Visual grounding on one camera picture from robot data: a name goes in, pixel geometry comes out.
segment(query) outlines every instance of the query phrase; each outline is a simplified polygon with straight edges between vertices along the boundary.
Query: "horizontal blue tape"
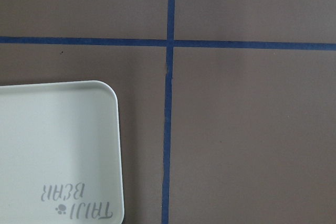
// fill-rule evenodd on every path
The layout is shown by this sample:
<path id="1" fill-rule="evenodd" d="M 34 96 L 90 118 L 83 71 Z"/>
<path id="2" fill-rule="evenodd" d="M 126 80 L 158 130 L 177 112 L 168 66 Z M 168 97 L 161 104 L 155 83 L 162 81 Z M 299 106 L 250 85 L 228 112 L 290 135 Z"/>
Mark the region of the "horizontal blue tape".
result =
<path id="1" fill-rule="evenodd" d="M 17 44 L 59 44 L 98 46 L 148 46 L 166 47 L 161 39 L 104 39 L 104 38 L 54 38 L 54 37 L 0 37 L 0 43 Z"/>
<path id="2" fill-rule="evenodd" d="M 174 47 L 336 50 L 336 44 L 262 41 L 175 40 Z"/>

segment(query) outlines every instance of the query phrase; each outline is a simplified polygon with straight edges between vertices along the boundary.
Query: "white tray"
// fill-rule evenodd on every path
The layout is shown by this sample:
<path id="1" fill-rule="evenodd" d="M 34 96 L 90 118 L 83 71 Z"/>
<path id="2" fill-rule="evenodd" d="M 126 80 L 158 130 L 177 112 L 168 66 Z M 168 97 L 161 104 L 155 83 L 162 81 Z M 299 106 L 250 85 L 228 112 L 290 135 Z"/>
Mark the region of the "white tray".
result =
<path id="1" fill-rule="evenodd" d="M 100 81 L 0 87 L 0 223 L 120 224 L 118 104 Z"/>

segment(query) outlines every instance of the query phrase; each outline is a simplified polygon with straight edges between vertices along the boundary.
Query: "tray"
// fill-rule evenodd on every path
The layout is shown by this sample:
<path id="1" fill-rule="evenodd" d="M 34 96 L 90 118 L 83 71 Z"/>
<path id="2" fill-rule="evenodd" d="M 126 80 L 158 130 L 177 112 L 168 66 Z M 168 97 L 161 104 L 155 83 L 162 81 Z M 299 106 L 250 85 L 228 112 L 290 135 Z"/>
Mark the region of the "tray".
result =
<path id="1" fill-rule="evenodd" d="M 118 103 L 100 81 L 0 87 L 0 223 L 120 224 Z"/>

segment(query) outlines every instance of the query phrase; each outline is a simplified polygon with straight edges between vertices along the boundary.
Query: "vertical blue tape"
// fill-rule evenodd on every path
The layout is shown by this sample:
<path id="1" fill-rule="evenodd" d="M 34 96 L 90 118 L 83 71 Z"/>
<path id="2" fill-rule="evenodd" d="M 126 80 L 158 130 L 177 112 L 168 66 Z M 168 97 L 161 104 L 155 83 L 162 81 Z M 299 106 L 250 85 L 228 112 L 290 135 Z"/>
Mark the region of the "vertical blue tape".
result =
<path id="1" fill-rule="evenodd" d="M 167 48 L 166 48 L 167 73 L 165 79 L 165 101 L 164 101 L 163 183 L 162 183 L 162 215 L 161 215 L 162 224 L 169 223 L 174 22 L 175 22 L 175 0 L 168 0 Z"/>

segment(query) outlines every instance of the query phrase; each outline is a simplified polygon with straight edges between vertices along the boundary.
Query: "paw print logo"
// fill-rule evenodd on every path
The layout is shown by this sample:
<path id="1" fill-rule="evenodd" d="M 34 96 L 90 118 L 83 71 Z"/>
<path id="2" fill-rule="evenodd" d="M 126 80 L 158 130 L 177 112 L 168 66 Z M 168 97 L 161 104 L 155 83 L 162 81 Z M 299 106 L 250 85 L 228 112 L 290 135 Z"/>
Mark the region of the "paw print logo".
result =
<path id="1" fill-rule="evenodd" d="M 63 204 L 59 204 L 58 207 L 55 208 L 55 210 L 58 212 L 59 215 L 66 214 L 65 210 L 67 210 L 67 207 Z"/>

